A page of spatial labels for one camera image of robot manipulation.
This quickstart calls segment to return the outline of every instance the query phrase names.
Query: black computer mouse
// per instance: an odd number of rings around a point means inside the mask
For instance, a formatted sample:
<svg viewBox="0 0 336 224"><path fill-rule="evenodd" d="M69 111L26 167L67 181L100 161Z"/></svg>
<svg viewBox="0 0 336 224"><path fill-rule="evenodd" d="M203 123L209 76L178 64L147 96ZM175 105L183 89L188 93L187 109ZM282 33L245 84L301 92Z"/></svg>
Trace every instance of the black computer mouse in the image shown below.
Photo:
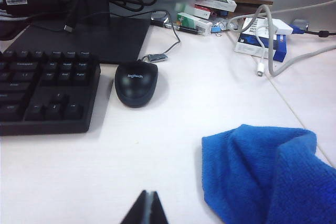
<svg viewBox="0 0 336 224"><path fill-rule="evenodd" d="M118 98L132 108L144 106L154 94L157 75L155 64L141 60L120 64L114 77Z"/></svg>

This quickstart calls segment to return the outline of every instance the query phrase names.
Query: cardboard box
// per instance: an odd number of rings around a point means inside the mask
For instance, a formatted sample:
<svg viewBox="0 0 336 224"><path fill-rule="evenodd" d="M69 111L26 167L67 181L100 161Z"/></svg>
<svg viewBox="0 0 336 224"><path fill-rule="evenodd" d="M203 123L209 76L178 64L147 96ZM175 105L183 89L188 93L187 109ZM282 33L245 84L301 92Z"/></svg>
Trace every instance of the cardboard box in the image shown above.
<svg viewBox="0 0 336 224"><path fill-rule="evenodd" d="M199 18L209 19L211 14L211 10L204 6L195 5L194 7L194 16Z"/></svg>
<svg viewBox="0 0 336 224"><path fill-rule="evenodd" d="M197 18L188 13L178 13L177 24L185 27L196 28L201 31L201 34L204 36L211 34L211 22L201 18Z"/></svg>
<svg viewBox="0 0 336 224"><path fill-rule="evenodd" d="M247 18L243 27L251 21L251 18ZM263 55L263 49L255 36L255 30L258 26L264 23L264 19L256 19L253 25L241 33L238 42L236 44L235 52L242 52L248 55L254 55L261 57ZM266 48L265 59L268 59L268 30L260 29L258 32L259 38L264 43ZM287 53L286 35L274 35L273 37L273 60L283 62Z"/></svg>
<svg viewBox="0 0 336 224"><path fill-rule="evenodd" d="M234 12L237 4L233 0L197 0L196 5L202 5L219 10Z"/></svg>

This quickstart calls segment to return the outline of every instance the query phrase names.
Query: white desk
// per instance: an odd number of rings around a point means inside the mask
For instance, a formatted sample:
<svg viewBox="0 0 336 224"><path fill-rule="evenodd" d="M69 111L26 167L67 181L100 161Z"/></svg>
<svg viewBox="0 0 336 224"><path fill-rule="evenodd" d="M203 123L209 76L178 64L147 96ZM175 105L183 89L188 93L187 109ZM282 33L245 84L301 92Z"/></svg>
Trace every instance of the white desk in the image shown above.
<svg viewBox="0 0 336 224"><path fill-rule="evenodd" d="M143 189L158 191L169 223L222 223L203 200L201 138L243 123L303 123L336 164L329 139L335 52L275 79L260 78L253 57L233 52L236 35L179 35L182 44L157 64L158 85L147 106L125 107L112 85L116 66L103 65L88 133L2 137L1 223L120 223ZM302 52L331 43L300 39ZM173 41L170 30L151 27L143 53ZM289 47L295 43L290 39ZM328 162L321 150L317 155Z"/></svg>

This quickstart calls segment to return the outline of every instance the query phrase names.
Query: microfiber cloth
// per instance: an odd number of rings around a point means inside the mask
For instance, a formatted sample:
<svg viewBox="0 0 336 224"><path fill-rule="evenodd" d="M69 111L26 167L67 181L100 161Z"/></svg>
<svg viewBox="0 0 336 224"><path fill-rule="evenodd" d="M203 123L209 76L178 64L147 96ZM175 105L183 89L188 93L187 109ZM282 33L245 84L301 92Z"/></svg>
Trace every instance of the microfiber cloth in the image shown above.
<svg viewBox="0 0 336 224"><path fill-rule="evenodd" d="M204 199L226 224L336 223L336 169L304 129L242 125L202 139Z"/></svg>

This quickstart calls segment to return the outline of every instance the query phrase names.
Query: pen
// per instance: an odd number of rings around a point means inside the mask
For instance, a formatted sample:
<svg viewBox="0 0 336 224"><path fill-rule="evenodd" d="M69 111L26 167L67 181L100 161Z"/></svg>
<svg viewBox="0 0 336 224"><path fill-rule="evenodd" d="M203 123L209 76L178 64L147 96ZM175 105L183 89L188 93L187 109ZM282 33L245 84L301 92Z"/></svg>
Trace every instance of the pen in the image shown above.
<svg viewBox="0 0 336 224"><path fill-rule="evenodd" d="M157 20L151 20L151 25L165 27L165 28L168 28L168 29L172 29L173 26L174 26L175 30L183 31L183 32L189 33L189 34L201 34L202 33L201 31L198 31L195 28L172 25L171 23L161 22L161 21L157 21Z"/></svg>

